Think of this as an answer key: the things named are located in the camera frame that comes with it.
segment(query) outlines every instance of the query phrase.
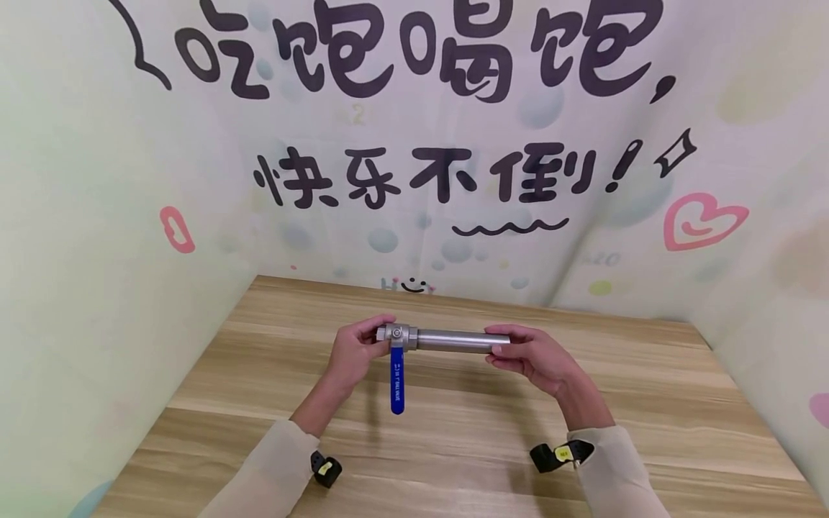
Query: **wooden tabletop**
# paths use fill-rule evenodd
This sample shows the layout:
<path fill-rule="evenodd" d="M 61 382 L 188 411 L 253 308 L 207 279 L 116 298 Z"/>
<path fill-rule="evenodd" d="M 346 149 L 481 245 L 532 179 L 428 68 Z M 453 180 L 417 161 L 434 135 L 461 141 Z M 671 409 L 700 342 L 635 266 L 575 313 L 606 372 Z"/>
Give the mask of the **wooden tabletop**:
<path fill-rule="evenodd" d="M 184 380 L 96 516 L 196 516 L 322 373 L 338 327 L 379 312 L 433 329 L 516 322 L 568 348 L 628 429 L 673 518 L 829 516 L 690 325 L 259 277 Z M 589 516 L 555 401 L 480 355 L 406 355 L 406 411 L 377 361 L 322 440 L 344 473 L 292 516 Z"/>

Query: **pink heart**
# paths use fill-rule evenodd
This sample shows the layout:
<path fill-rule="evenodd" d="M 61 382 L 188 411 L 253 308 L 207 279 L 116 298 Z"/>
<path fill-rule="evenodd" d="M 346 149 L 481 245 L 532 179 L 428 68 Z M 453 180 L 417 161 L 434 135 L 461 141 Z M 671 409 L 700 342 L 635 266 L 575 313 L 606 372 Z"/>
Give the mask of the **pink heart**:
<path fill-rule="evenodd" d="M 817 422 L 829 428 L 829 394 L 815 394 L 809 400 L 809 409 Z"/>
<path fill-rule="evenodd" d="M 167 240 L 177 252 L 181 254 L 190 254 L 196 249 L 196 244 L 193 243 L 193 238 L 190 236 L 190 230 L 187 228 L 187 223 L 184 222 L 184 216 L 174 206 L 166 206 L 158 213 L 161 218 L 161 223 L 164 225 L 164 234 Z M 171 224 L 175 223 L 181 232 L 183 241 L 178 239 L 178 233 L 175 227 Z"/>
<path fill-rule="evenodd" d="M 709 235 L 712 228 L 708 227 L 705 229 L 695 229 L 690 222 L 683 221 L 680 224 L 680 229 L 686 234 L 691 237 L 702 237 L 707 235 L 704 239 L 696 240 L 696 241 L 689 241 L 687 243 L 677 243 L 676 242 L 676 215 L 679 213 L 679 210 L 688 205 L 689 203 L 701 203 L 702 204 L 702 215 L 700 216 L 700 222 L 706 223 L 707 221 L 715 220 L 716 218 L 722 217 L 724 215 L 732 215 L 736 218 L 734 224 L 731 225 L 729 228 L 725 229 L 724 231 L 720 232 L 719 234 Z M 746 218 L 749 217 L 749 209 L 742 206 L 732 205 L 727 207 L 717 207 L 717 199 L 714 198 L 712 195 L 708 194 L 707 192 L 692 192 L 691 194 L 686 194 L 679 200 L 674 201 L 670 207 L 668 207 L 668 212 L 665 214 L 665 223 L 662 226 L 662 233 L 665 238 L 665 248 L 671 252 L 679 252 L 682 250 L 691 250 L 694 248 L 702 248 L 704 246 L 709 246 L 711 244 L 717 244 L 720 241 L 724 240 L 728 237 L 732 232 L 737 230 L 737 228 L 743 224 Z"/>

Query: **yellow tag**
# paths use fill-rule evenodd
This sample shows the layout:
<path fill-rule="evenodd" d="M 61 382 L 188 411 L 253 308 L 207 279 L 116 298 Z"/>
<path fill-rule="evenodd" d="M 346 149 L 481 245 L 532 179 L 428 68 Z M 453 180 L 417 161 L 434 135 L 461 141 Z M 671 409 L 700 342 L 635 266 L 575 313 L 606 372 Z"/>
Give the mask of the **yellow tag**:
<path fill-rule="evenodd" d="M 559 459 L 559 462 L 567 462 L 575 460 L 573 458 L 573 451 L 570 450 L 570 446 L 559 446 L 555 449 L 555 458 Z"/>
<path fill-rule="evenodd" d="M 319 468 L 319 470 L 317 470 L 317 473 L 325 477 L 325 474 L 328 473 L 328 470 L 331 469 L 333 466 L 334 465 L 330 462 L 326 462 L 324 465 L 322 465 L 322 467 Z"/>

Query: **blue valve handle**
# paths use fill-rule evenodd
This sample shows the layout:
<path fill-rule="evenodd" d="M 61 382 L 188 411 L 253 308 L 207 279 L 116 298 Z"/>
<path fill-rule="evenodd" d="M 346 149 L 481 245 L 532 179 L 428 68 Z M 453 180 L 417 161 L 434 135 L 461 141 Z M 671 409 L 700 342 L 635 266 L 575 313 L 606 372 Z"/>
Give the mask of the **blue valve handle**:
<path fill-rule="evenodd" d="M 403 347 L 391 347 L 391 413 L 400 415 L 406 408 L 403 383 Z"/>

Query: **beige sleeve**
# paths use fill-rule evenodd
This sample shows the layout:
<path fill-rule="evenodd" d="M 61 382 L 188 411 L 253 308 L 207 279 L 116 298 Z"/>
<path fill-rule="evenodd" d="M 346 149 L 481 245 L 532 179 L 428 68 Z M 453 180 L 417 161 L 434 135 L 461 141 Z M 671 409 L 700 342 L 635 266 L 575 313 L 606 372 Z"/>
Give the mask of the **beige sleeve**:
<path fill-rule="evenodd" d="M 284 518 L 311 479 L 318 446 L 293 421 L 277 421 L 199 518 Z"/>
<path fill-rule="evenodd" d="M 574 439 L 596 447 L 576 468 L 593 518 L 670 518 L 627 430 L 614 426 L 567 434 L 568 441 Z"/>

